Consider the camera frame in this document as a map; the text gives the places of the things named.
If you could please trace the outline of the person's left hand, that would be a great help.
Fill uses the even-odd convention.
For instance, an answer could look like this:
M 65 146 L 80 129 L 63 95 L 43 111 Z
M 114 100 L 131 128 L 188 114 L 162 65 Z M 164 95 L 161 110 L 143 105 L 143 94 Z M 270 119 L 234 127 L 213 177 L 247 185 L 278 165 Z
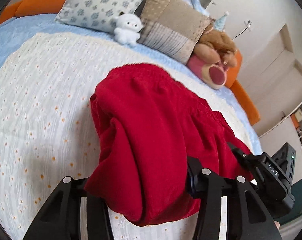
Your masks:
M 280 223 L 277 221 L 274 221 L 274 224 L 276 225 L 276 228 L 279 230 L 280 229 Z

